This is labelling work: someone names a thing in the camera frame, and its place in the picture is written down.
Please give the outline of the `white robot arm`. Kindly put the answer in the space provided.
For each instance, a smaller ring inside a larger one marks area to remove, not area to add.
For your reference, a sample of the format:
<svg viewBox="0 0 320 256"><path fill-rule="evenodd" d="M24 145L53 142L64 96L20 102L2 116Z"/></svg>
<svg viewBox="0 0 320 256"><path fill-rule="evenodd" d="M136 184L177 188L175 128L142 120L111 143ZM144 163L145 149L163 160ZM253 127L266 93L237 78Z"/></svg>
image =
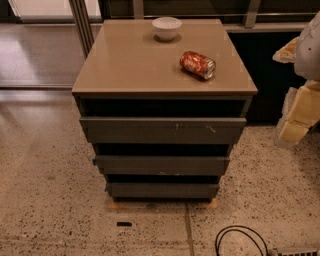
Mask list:
<svg viewBox="0 0 320 256"><path fill-rule="evenodd" d="M320 11L272 59L293 63L295 74L306 80L299 89L289 88L276 127L275 144L291 148L320 121Z"/></svg>

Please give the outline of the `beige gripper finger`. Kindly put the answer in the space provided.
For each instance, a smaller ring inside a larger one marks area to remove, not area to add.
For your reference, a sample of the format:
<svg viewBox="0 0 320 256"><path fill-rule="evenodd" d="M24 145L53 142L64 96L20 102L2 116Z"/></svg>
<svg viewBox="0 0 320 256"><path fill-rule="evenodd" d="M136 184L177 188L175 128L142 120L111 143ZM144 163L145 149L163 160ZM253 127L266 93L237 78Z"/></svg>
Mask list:
<svg viewBox="0 0 320 256"><path fill-rule="evenodd" d="M290 87L276 126L275 144L282 148L296 146L319 121L320 83L308 80L299 89Z"/></svg>
<svg viewBox="0 0 320 256"><path fill-rule="evenodd" d="M280 48L272 56L272 59L279 63L294 63L296 58L296 46L298 38L294 38L289 41L285 46Z"/></svg>

